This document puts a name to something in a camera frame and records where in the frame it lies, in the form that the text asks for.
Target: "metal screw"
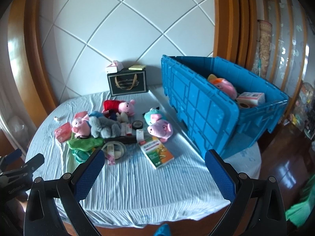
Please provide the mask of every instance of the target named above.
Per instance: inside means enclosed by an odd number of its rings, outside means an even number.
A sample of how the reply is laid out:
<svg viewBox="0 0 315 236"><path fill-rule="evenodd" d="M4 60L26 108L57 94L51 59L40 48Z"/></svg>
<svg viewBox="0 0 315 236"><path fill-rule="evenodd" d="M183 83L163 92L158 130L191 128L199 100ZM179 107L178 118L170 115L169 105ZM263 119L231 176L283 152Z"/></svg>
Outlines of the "metal screw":
<svg viewBox="0 0 315 236"><path fill-rule="evenodd" d="M62 178L65 179L65 180L69 179L70 177L71 177L71 174L70 174L70 173L65 173L65 174L62 176Z"/></svg>
<svg viewBox="0 0 315 236"><path fill-rule="evenodd" d="M270 177L269 177L269 181L272 182L272 183L275 183L277 180L276 180L275 177L270 176Z"/></svg>
<svg viewBox="0 0 315 236"><path fill-rule="evenodd" d="M241 179L246 179L247 178L247 175L245 173L239 173L238 176Z"/></svg>
<svg viewBox="0 0 315 236"><path fill-rule="evenodd" d="M39 183L41 180L42 180L42 178L39 176L39 177L36 177L36 178L35 178L34 182L35 182L35 183Z"/></svg>

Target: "diamond tile wall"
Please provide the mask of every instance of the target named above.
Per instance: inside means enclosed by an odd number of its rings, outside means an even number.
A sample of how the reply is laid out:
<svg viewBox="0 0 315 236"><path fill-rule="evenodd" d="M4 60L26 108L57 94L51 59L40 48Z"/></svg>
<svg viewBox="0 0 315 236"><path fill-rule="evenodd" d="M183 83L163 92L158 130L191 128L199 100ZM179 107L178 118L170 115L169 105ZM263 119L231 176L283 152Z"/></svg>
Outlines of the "diamond tile wall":
<svg viewBox="0 0 315 236"><path fill-rule="evenodd" d="M109 90L105 67L147 65L161 84L161 56L212 56L214 0L41 0L40 32L59 102Z"/></svg>

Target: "blue plastic crate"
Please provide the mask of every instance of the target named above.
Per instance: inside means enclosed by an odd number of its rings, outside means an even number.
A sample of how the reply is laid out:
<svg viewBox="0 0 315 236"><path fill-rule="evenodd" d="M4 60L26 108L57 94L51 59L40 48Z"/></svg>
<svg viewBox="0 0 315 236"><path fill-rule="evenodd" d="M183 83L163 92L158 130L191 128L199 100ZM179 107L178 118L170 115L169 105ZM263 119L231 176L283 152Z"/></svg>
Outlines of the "blue plastic crate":
<svg viewBox="0 0 315 236"><path fill-rule="evenodd" d="M238 93L263 92L266 103L239 109L228 95L207 81L225 78ZM214 149L225 159L252 146L267 129L274 130L289 97L275 85L220 57L162 57L162 81L170 105L188 128L204 158Z"/></svg>

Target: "tablecloth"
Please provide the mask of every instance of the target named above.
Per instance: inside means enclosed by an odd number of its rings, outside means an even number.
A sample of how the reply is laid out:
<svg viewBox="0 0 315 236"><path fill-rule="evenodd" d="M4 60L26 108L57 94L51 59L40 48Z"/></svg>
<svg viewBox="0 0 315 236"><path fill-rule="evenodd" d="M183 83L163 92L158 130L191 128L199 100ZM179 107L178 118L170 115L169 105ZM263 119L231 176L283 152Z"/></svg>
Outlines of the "tablecloth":
<svg viewBox="0 0 315 236"><path fill-rule="evenodd" d="M54 129L81 111L102 110L104 100L111 98L103 92L70 99L57 107L37 130L28 150L26 161L42 153L45 163L34 172L33 179L60 178L75 163L66 143L60 144ZM131 120L142 120L142 114L160 106L173 124L174 134L165 146L175 159L155 170L136 144L126 145L127 153L114 166L107 163L95 181L89 195L80 201L83 209L96 226L143 227L163 221L182 219L199 220L217 212L229 201L223 199L208 172L198 149L187 138L185 129L176 119L161 86L151 87L148 93L114 97L136 101L136 115ZM237 172L258 178L261 157L257 143L225 160ZM67 220L63 206L56 199L56 206L63 220Z"/></svg>

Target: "gray plush toy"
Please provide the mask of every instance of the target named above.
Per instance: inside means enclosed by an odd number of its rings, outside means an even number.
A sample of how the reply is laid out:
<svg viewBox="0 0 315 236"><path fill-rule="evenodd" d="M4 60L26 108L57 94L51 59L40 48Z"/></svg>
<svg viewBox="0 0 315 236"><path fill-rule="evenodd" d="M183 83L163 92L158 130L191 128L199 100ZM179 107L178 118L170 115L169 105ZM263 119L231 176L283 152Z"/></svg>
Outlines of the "gray plush toy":
<svg viewBox="0 0 315 236"><path fill-rule="evenodd" d="M91 125L91 135L95 138L112 138L118 137L121 134L120 122L108 119L106 117L96 118L91 116L89 118Z"/></svg>

